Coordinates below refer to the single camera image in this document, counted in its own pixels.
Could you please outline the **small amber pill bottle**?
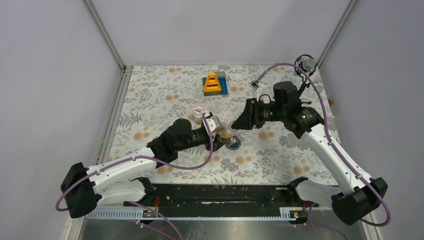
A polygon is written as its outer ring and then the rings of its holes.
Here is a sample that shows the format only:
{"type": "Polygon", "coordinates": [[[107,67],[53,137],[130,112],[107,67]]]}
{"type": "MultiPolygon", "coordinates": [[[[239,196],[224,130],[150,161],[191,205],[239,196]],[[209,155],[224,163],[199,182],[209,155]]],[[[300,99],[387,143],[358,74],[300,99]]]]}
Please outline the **small amber pill bottle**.
{"type": "Polygon", "coordinates": [[[231,131],[230,129],[226,129],[226,128],[219,130],[216,134],[219,135],[223,139],[231,139],[235,135],[235,133],[233,131],[231,131]]]}

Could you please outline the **round clear blue pill case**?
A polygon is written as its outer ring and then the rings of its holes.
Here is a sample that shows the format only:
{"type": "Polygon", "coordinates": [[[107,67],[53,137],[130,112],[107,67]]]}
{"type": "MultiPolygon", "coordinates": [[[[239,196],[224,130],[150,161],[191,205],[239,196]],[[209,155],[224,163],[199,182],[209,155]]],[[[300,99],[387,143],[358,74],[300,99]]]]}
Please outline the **round clear blue pill case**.
{"type": "Polygon", "coordinates": [[[237,150],[242,145],[242,141],[236,135],[233,135],[229,140],[225,146],[230,150],[237,150]]]}

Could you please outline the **white cap amber pill bottle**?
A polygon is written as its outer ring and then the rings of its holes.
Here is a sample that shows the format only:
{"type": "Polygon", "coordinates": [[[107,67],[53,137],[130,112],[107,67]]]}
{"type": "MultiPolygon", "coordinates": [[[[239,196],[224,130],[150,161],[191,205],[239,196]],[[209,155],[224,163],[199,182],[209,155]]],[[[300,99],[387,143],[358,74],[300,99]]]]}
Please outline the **white cap amber pill bottle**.
{"type": "Polygon", "coordinates": [[[193,110],[194,122],[200,126],[203,122],[203,115],[207,116],[207,114],[208,112],[201,106],[196,106],[193,110]]]}

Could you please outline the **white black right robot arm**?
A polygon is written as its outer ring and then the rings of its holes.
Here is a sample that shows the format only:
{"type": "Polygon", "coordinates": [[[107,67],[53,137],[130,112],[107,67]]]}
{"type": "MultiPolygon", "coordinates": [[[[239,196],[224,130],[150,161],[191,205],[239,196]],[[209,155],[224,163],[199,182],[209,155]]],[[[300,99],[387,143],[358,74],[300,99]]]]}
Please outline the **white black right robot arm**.
{"type": "Polygon", "coordinates": [[[353,161],[329,133],[319,113],[302,105],[301,92],[292,82],[274,84],[273,93],[274,99],[268,103],[248,98],[231,128],[252,130],[267,122],[282,122],[318,156],[337,182],[337,186],[331,186],[299,177],[288,184],[287,201],[293,206],[306,201],[331,208],[346,225],[353,225],[378,208],[388,189],[386,181],[373,178],[353,161]]]}

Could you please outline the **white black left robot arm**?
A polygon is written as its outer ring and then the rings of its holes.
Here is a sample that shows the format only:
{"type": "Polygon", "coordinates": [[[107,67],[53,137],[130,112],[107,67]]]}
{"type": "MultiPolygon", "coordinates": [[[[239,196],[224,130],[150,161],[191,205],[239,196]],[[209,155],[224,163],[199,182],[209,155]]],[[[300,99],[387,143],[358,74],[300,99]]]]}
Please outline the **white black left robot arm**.
{"type": "Polygon", "coordinates": [[[58,212],[67,211],[76,219],[88,215],[99,206],[124,202],[140,202],[144,206],[155,200],[155,190],[146,177],[137,174],[169,166],[178,153],[205,146],[212,154],[231,143],[232,136],[216,116],[208,116],[197,129],[189,120],[179,118],[145,147],[116,160],[92,166],[78,162],[71,166],[60,189],[62,195],[55,204],[58,212]]]}

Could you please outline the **floral patterned table mat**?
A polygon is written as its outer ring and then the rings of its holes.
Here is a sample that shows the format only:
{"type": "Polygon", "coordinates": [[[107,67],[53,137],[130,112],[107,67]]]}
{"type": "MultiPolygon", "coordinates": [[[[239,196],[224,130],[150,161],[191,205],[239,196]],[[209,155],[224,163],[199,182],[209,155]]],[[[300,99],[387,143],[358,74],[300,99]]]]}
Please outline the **floral patterned table mat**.
{"type": "MultiPolygon", "coordinates": [[[[272,87],[280,81],[302,84],[289,66],[269,70],[266,65],[140,65],[130,69],[111,147],[104,161],[113,161],[140,150],[177,119],[194,123],[194,108],[202,107],[230,127],[254,98],[251,82],[260,78],[268,87],[264,101],[272,97],[272,87]],[[203,95],[202,78],[225,72],[227,95],[203,95]]],[[[284,185],[298,177],[335,185],[330,171],[315,153],[298,140],[282,123],[236,131],[241,146],[222,147],[210,154],[204,146],[181,151],[172,164],[143,172],[153,183],[284,185]]]]}

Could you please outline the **yellow pyramid toy on blocks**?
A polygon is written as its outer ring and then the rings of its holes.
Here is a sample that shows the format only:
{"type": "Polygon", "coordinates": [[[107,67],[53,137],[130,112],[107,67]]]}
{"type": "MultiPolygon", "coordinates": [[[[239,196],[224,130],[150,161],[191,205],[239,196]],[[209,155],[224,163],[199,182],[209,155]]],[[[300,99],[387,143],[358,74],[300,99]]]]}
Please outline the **yellow pyramid toy on blocks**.
{"type": "Polygon", "coordinates": [[[204,97],[228,94],[227,74],[224,71],[210,72],[202,78],[204,97]]]}

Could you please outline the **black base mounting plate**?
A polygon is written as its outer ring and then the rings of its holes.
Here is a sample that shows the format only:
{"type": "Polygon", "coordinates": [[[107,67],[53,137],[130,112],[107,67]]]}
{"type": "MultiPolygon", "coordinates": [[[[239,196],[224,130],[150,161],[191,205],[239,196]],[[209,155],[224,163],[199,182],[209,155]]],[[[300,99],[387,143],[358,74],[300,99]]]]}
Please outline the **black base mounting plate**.
{"type": "Polygon", "coordinates": [[[164,211],[250,212],[277,208],[304,211],[312,205],[287,185],[222,185],[155,183],[137,204],[164,211]]]}

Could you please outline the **black microphone on tripod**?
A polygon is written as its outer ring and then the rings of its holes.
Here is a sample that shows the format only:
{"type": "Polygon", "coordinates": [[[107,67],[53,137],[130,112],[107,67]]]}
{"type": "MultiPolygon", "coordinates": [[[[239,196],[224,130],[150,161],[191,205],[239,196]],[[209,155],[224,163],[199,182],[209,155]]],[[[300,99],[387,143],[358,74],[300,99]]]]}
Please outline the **black microphone on tripod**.
{"type": "Polygon", "coordinates": [[[309,88],[311,83],[307,80],[307,77],[312,76],[316,69],[316,60],[309,54],[302,54],[294,61],[294,74],[301,77],[302,84],[298,90],[299,96],[302,95],[306,88],[309,88]]]}

